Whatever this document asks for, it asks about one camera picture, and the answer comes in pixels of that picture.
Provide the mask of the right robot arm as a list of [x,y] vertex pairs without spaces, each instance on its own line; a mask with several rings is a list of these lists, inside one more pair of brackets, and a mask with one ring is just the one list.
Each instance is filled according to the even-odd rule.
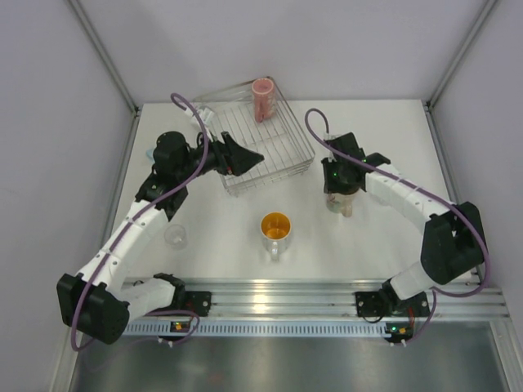
[[404,313],[414,297],[485,262],[488,250],[474,204],[454,204],[415,185],[382,154],[365,154],[353,133],[326,137],[323,144],[330,152],[321,162],[326,194],[362,190],[399,212],[422,235],[418,260],[378,291],[385,315]]

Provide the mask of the cream floral mug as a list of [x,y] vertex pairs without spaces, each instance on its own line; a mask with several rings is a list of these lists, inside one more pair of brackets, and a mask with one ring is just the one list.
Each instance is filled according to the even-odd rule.
[[355,194],[326,194],[326,207],[333,213],[341,214],[344,217],[351,217],[354,199]]

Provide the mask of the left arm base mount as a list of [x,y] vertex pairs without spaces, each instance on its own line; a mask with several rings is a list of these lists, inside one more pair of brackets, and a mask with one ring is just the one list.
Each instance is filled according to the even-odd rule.
[[212,293],[210,291],[185,290],[182,296],[178,296],[169,306],[151,310],[154,312],[172,312],[174,310],[185,310],[196,313],[200,317],[207,317],[212,306]]

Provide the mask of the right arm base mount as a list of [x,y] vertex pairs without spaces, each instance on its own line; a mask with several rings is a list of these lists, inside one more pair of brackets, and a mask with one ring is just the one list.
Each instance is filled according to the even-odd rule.
[[389,282],[378,290],[355,293],[355,307],[359,318],[379,322],[386,317],[427,317],[430,314],[427,295],[421,292],[401,300]]

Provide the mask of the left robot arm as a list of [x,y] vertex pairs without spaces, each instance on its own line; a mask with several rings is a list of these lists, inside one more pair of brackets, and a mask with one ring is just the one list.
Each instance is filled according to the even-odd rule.
[[149,242],[180,209],[193,179],[210,171],[242,176],[264,161],[228,132],[221,136],[209,140],[201,135],[195,148],[178,131],[157,139],[151,173],[122,223],[79,272],[64,274],[56,285],[61,317],[72,333],[110,345],[131,321],[156,310],[176,315],[186,307],[185,284],[171,274],[157,273],[135,287],[123,284]]

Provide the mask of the pink patterned mug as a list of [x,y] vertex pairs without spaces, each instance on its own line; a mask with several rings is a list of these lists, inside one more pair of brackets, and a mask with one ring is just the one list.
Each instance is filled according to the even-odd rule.
[[257,123],[271,118],[275,110],[275,83],[270,78],[258,78],[251,85],[254,119]]

